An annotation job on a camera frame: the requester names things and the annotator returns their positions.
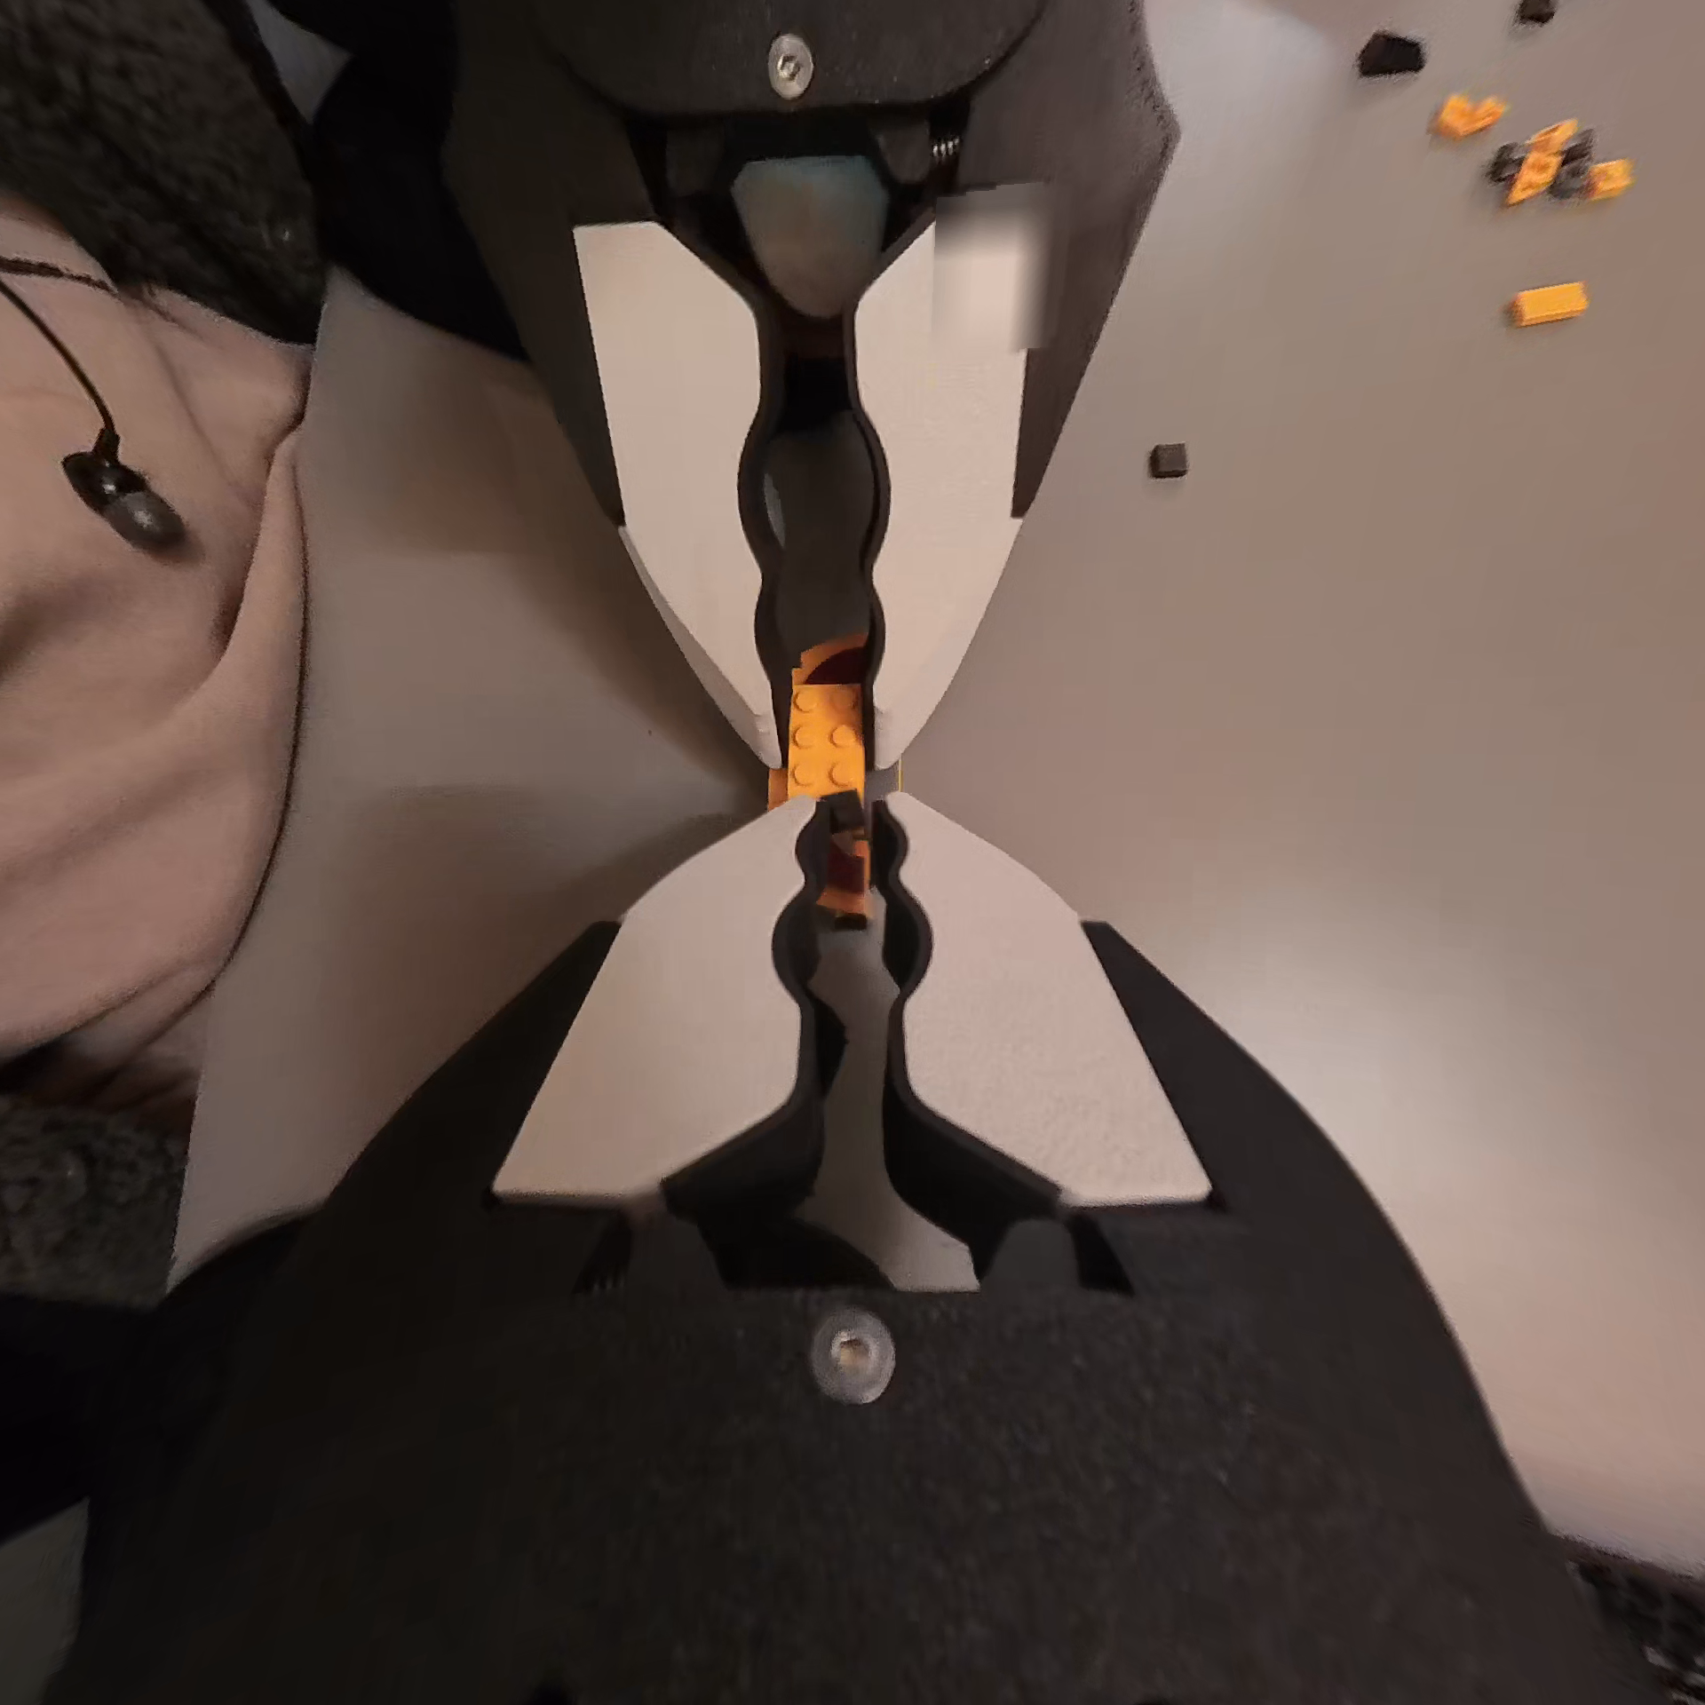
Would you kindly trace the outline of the black hoodie drawstring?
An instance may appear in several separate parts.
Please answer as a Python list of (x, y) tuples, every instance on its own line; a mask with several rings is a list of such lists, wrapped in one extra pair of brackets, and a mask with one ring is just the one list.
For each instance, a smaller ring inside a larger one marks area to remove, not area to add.
[(68, 269), (57, 262), (6, 254), (1, 257), (3, 301), (49, 344), (60, 368), (95, 409), (99, 431), (86, 450), (64, 455), (62, 476), (83, 506), (95, 513), (122, 542), (151, 558), (172, 558), (188, 542), (181, 513), (156, 491), (149, 475), (133, 469), (122, 449), (122, 431), (113, 407), (95, 377), (86, 369), (66, 339), (47, 314), (16, 286), (18, 280), (73, 284), (92, 292), (115, 296), (115, 287), (92, 274)]

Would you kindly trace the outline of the orange lego car front assembly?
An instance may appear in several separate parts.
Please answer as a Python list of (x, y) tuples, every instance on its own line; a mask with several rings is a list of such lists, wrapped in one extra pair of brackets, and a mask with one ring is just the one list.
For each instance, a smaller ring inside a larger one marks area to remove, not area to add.
[(862, 931), (874, 920), (871, 852), (871, 756), (866, 707), (871, 630), (843, 630), (804, 647), (786, 670), (781, 754), (767, 779), (767, 805), (807, 801), (801, 858), (815, 922)]

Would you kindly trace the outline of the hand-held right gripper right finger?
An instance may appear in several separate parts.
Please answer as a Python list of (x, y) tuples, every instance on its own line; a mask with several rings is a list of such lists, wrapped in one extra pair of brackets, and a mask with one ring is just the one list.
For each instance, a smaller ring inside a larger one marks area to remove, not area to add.
[(1209, 1179), (1078, 912), (915, 795), (873, 820), (888, 1181), (936, 1225), (1197, 1205)]

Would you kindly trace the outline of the person's left forearm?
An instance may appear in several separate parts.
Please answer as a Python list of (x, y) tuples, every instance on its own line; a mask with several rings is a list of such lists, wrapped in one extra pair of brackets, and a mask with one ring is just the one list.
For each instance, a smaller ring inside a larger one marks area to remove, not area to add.
[[(534, 348), (516, 326), (477, 240), (444, 183), (441, 149), (452, 125), (457, 4), (282, 4), (289, 19), (346, 52), (311, 123), (313, 187), (330, 262), (349, 269), (378, 301), (426, 326), (480, 348), (532, 363)], [(516, 161), (507, 181), (521, 192), (523, 229), (546, 236), (558, 214), (567, 252), (560, 321), (534, 310), (534, 328), (551, 333), (553, 385), (598, 392), (590, 325), (572, 233), (589, 222), (594, 189), (607, 189), (590, 142), (569, 119), (603, 111), (567, 71), (546, 75), (553, 99), (523, 96), (520, 113), (553, 119)]]

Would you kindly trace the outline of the cluster of small lego pieces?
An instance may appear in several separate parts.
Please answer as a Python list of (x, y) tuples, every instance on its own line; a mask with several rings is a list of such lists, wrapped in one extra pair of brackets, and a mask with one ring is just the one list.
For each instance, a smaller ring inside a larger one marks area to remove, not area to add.
[(1602, 157), (1597, 133), (1577, 119), (1557, 121), (1491, 153), (1483, 177), (1517, 207), (1538, 196), (1565, 203), (1619, 199), (1633, 185), (1633, 163)]

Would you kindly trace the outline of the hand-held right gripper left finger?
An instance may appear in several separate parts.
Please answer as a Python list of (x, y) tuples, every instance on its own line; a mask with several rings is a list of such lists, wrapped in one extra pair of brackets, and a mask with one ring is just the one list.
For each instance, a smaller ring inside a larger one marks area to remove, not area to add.
[(824, 801), (792, 800), (630, 907), (498, 1170), (501, 1202), (736, 1224), (811, 1193), (833, 826)]

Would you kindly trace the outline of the person's beige hoodie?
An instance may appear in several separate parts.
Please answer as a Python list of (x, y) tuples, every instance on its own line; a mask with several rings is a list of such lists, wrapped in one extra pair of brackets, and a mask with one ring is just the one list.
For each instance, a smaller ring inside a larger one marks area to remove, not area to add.
[(3, 196), (14, 281), (105, 396), (120, 455), (184, 522), (155, 553), (73, 491), (99, 428), (9, 305), (1, 352), (3, 1074), (44, 1095), (198, 1069), (198, 1005), (276, 840), (307, 549), (307, 355), (176, 294), (126, 294)]

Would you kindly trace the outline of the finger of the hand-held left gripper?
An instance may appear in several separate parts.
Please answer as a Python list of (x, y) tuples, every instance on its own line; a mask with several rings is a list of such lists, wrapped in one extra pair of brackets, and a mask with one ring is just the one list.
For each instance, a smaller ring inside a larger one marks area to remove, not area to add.
[(881, 452), (869, 705), (882, 769), (945, 693), (1017, 540), (1018, 423), (1050, 255), (1040, 187), (950, 194), (853, 314), (858, 412)]
[(761, 403), (757, 314), (658, 222), (583, 226), (575, 246), (618, 533), (699, 683), (775, 769), (775, 693), (755, 635), (761, 567), (739, 508)]

